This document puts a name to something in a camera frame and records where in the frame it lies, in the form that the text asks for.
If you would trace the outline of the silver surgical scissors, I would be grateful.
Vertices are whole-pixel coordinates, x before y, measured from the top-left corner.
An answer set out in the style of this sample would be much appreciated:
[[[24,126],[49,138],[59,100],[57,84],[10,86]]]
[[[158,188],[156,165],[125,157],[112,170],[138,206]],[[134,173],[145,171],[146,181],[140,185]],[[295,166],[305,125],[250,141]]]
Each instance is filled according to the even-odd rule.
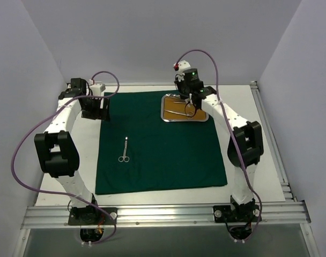
[[[118,161],[120,163],[122,162],[128,163],[130,161],[130,157],[127,155],[127,147],[128,147],[128,137],[125,137],[123,153],[121,156],[118,157]]]

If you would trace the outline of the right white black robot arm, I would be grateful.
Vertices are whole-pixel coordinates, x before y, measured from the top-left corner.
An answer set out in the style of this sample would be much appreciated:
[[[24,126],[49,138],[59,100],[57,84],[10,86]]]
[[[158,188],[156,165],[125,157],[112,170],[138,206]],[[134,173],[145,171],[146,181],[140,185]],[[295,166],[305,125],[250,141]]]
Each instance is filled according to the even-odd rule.
[[[213,118],[217,136],[220,128],[229,134],[227,157],[234,166],[234,184],[229,214],[241,221],[249,214],[249,206],[255,205],[254,179],[257,165],[264,153],[262,127],[240,116],[218,95],[218,90],[204,86],[198,70],[175,65],[175,84],[181,97],[189,100],[195,110],[202,110]]]

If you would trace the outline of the metal tray yellow liner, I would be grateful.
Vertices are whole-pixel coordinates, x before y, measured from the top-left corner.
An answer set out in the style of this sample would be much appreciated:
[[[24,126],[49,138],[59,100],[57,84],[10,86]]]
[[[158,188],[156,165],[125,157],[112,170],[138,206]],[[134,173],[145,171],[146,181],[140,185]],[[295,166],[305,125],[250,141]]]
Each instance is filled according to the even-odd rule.
[[[165,94],[161,99],[161,119],[165,122],[206,122],[209,118],[209,115],[202,111],[196,110],[195,107],[190,103],[186,102],[185,104],[176,104],[173,103],[169,98],[180,96],[177,94]],[[178,112],[193,113],[192,119],[187,119],[186,116],[180,116],[172,113],[165,112],[165,110],[173,110]]]

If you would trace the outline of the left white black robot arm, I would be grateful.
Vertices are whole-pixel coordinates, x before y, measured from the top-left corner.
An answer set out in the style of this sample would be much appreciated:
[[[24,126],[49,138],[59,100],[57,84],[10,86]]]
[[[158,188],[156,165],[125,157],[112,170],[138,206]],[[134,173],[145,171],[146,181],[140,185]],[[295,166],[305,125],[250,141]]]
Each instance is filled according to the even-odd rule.
[[[34,137],[35,149],[43,173],[49,174],[63,187],[72,210],[80,211],[86,224],[94,224],[100,214],[94,194],[86,187],[80,173],[80,156],[71,136],[77,117],[105,120],[109,99],[103,96],[105,84],[73,78],[58,96],[56,113],[43,133]]]

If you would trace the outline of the green surgical cloth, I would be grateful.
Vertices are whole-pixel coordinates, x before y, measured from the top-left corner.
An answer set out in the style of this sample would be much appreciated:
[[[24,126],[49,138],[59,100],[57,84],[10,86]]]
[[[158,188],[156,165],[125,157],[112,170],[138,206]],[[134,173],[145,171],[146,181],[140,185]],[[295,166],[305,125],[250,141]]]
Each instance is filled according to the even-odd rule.
[[[206,122],[165,122],[164,92],[117,93],[100,128],[98,195],[222,187],[227,177],[216,128]],[[118,161],[128,137],[128,163]]]

